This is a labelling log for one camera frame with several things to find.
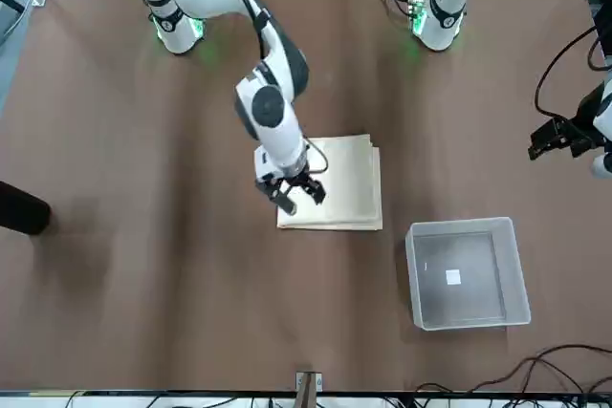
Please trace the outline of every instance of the brown mat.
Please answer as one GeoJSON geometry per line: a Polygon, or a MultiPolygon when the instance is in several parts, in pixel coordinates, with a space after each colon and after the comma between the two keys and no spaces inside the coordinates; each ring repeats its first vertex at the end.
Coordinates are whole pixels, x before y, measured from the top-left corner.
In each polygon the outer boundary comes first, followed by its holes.
{"type": "MultiPolygon", "coordinates": [[[[586,2],[470,0],[463,34],[433,54],[379,0],[267,1],[311,66],[304,132],[381,147],[384,231],[275,228],[233,112],[256,62],[246,19],[210,21],[174,57],[141,0],[48,0],[0,120],[0,177],[57,222],[40,239],[0,231],[0,386],[280,390],[312,369],[326,390],[468,389],[545,346],[612,346],[612,184],[590,155],[527,155],[536,83],[592,24],[586,2]],[[420,331],[410,224],[489,216],[514,220],[533,323],[420,331]]],[[[543,104],[573,115],[601,77],[587,49],[543,104]]],[[[612,368],[555,362],[584,382],[612,368]]],[[[560,390],[544,370],[534,388],[560,390]]]]}

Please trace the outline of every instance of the transparent plastic box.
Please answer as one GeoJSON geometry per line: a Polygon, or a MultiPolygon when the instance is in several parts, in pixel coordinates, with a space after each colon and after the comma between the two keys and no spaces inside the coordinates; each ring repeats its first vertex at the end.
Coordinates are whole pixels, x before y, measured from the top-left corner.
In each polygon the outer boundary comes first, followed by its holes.
{"type": "Polygon", "coordinates": [[[418,327],[434,331],[531,322],[508,217],[413,224],[405,250],[418,327]]]}

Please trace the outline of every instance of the white label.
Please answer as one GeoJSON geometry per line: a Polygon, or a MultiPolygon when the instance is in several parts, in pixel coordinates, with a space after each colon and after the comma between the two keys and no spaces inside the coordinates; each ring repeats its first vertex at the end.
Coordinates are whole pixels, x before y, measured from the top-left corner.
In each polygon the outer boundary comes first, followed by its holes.
{"type": "Polygon", "coordinates": [[[447,284],[450,286],[461,284],[461,272],[459,272],[459,269],[447,269],[447,284]]]}
{"type": "MultiPolygon", "coordinates": [[[[313,376],[315,377],[317,392],[322,392],[323,391],[323,375],[321,373],[314,373],[313,376]]],[[[295,374],[295,389],[297,391],[299,391],[299,386],[302,383],[303,377],[304,377],[304,374],[302,372],[298,372],[295,374]]]]}

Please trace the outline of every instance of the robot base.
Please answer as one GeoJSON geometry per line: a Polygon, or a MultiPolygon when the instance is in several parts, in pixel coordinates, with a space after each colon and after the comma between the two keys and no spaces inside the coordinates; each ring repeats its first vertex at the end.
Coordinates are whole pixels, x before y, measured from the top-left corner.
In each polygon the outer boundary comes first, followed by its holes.
{"type": "Polygon", "coordinates": [[[431,11],[429,0],[414,0],[413,2],[414,10],[411,10],[413,14],[409,19],[412,33],[430,50],[434,52],[446,50],[459,34],[464,14],[461,14],[452,27],[443,28],[431,11]]]}
{"type": "Polygon", "coordinates": [[[158,20],[154,19],[153,24],[157,29],[157,36],[172,54],[185,54],[198,41],[206,37],[206,22],[201,19],[189,18],[186,15],[176,24],[176,28],[172,32],[164,29],[164,21],[160,25],[158,20]]]}

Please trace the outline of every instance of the stack of paper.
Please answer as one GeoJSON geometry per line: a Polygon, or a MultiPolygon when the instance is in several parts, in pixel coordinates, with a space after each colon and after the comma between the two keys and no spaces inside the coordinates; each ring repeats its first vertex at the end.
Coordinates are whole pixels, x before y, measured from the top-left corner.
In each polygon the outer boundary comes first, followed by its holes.
{"type": "MultiPolygon", "coordinates": [[[[381,159],[369,135],[311,139],[329,162],[326,172],[313,176],[321,181],[327,196],[315,204],[301,188],[289,197],[297,212],[288,215],[278,209],[279,228],[302,229],[383,229],[381,202],[381,159]]],[[[324,158],[315,148],[308,150],[311,170],[323,169],[324,158]]]]}

